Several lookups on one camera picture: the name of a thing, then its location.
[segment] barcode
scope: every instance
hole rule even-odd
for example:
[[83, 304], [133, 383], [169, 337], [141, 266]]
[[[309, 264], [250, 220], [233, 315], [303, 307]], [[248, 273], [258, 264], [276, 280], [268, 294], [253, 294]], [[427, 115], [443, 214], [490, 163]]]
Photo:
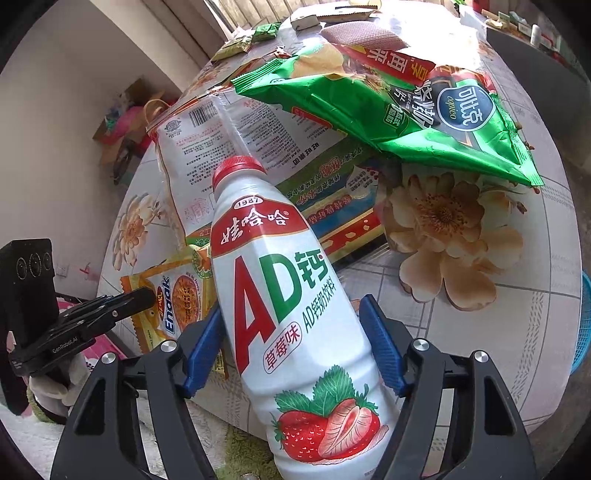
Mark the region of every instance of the barcode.
[[198, 106], [197, 108], [195, 108], [189, 112], [189, 118], [193, 122], [194, 127], [198, 127], [199, 125], [203, 125], [210, 118], [213, 118], [216, 115], [217, 115], [217, 110], [213, 106], [212, 103], [207, 103], [205, 105]]

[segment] small package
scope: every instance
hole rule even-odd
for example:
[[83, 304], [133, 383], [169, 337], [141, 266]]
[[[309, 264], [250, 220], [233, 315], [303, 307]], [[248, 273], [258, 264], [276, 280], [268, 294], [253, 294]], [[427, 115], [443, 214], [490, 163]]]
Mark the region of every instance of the small package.
[[[125, 293], [149, 287], [156, 295], [151, 309], [131, 316], [142, 353], [176, 340], [187, 325], [207, 317], [216, 301], [209, 245], [189, 245], [156, 267], [121, 277], [121, 285]], [[222, 351], [212, 371], [226, 376]]]
[[369, 21], [330, 25], [324, 27], [320, 35], [332, 44], [361, 46], [370, 50], [398, 51], [408, 47], [396, 33]]
[[271, 40], [277, 36], [279, 32], [280, 23], [267, 23], [265, 25], [259, 25], [256, 27], [255, 32], [252, 35], [252, 42], [260, 42], [265, 40]]
[[228, 57], [233, 57], [238, 53], [247, 52], [251, 49], [252, 37], [241, 37], [235, 40], [230, 40], [222, 45], [216, 54], [212, 57], [212, 61], [223, 60]]

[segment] beige flower print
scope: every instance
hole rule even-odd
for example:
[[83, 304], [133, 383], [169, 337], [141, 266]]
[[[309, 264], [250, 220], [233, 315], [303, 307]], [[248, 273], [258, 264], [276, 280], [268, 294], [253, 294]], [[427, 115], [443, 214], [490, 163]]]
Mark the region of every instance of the beige flower print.
[[146, 227], [162, 215], [160, 203], [150, 194], [134, 195], [131, 198], [116, 224], [117, 235], [113, 242], [113, 267], [116, 270], [121, 270], [123, 263], [135, 266], [138, 252], [148, 236]]
[[[415, 300], [427, 302], [446, 289], [459, 310], [479, 310], [496, 299], [488, 275], [503, 272], [521, 256], [521, 234], [506, 225], [513, 208], [526, 208], [500, 185], [478, 186], [454, 174], [412, 175], [406, 185], [380, 189], [382, 223], [394, 250], [412, 253], [400, 266], [400, 282]], [[495, 226], [483, 227], [487, 214]]]

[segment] metal screw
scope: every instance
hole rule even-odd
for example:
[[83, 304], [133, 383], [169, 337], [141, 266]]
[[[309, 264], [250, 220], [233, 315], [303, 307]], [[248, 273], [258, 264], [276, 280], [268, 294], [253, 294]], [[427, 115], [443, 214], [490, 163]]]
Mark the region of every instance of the metal screw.
[[478, 350], [474, 353], [474, 359], [481, 364], [485, 364], [488, 362], [488, 353], [483, 352], [482, 350]]
[[160, 345], [160, 349], [163, 352], [174, 352], [176, 350], [177, 347], [177, 342], [175, 342], [174, 340], [166, 340], [165, 342], [162, 343], [162, 345]]
[[419, 352], [424, 352], [425, 350], [429, 350], [429, 342], [427, 342], [424, 338], [417, 338], [413, 342], [413, 347]]
[[100, 361], [104, 364], [112, 364], [116, 358], [117, 355], [115, 355], [113, 352], [107, 352], [102, 357], [100, 357]]

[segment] bottle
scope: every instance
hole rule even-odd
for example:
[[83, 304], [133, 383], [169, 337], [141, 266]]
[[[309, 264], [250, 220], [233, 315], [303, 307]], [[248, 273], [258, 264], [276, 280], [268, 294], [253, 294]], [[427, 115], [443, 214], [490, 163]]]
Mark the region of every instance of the bottle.
[[213, 193], [217, 296], [279, 472], [285, 480], [368, 478], [396, 409], [330, 261], [254, 158], [223, 161]]
[[532, 25], [531, 27], [531, 39], [530, 44], [533, 47], [540, 48], [540, 42], [542, 39], [542, 30], [536, 24]]

